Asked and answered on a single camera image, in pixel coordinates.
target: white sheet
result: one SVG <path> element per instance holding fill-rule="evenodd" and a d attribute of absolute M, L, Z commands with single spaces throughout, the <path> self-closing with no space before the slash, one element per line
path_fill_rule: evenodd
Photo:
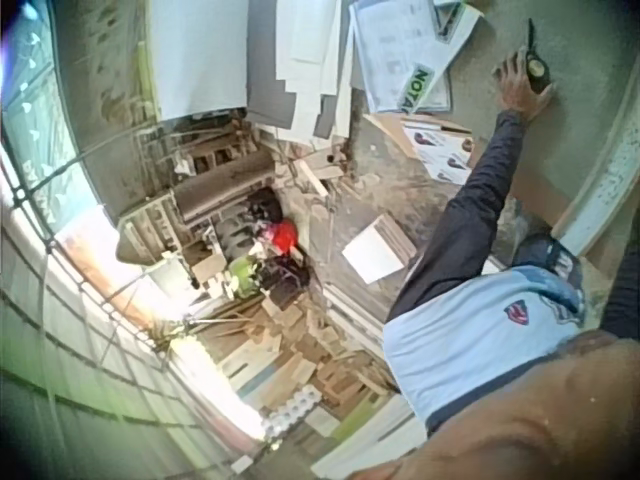
<path fill-rule="evenodd" d="M 342 254 L 367 285 L 404 267 L 372 225 L 351 240 Z"/>
<path fill-rule="evenodd" d="M 247 105 L 248 0 L 150 0 L 161 120 Z"/>
<path fill-rule="evenodd" d="M 291 58 L 302 62 L 324 61 L 327 38 L 340 0 L 298 0 L 293 22 Z"/>

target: wall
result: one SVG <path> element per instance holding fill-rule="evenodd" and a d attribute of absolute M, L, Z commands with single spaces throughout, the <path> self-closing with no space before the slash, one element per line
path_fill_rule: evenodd
<path fill-rule="evenodd" d="M 181 384 L 129 331 L 114 333 L 22 210 L 3 213 L 4 440 L 38 478 L 229 478 L 231 455 Z"/>

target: white panel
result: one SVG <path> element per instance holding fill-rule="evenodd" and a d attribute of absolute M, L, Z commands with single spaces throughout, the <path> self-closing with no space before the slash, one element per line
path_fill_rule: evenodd
<path fill-rule="evenodd" d="M 291 58 L 322 63 L 339 0 L 296 0 Z"/>
<path fill-rule="evenodd" d="M 247 105 L 248 0 L 151 0 L 160 119 Z"/>

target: worker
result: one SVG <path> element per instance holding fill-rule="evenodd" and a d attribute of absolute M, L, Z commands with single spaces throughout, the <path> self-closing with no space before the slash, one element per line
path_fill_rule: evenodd
<path fill-rule="evenodd" d="M 493 138 L 384 326 L 386 360 L 428 440 L 349 478 L 640 478 L 639 215 L 599 330 L 582 332 L 579 266 L 548 234 L 529 258 L 481 275 L 527 126 L 553 93 L 532 91 L 525 55 L 495 70 Z"/>

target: sunlight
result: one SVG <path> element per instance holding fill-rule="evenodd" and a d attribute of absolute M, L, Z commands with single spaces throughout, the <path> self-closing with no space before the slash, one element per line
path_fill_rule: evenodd
<path fill-rule="evenodd" d="M 227 377 L 194 337 L 171 342 L 177 366 L 191 386 L 207 398 L 235 426 L 256 440 L 264 440 L 262 416 L 233 391 Z"/>

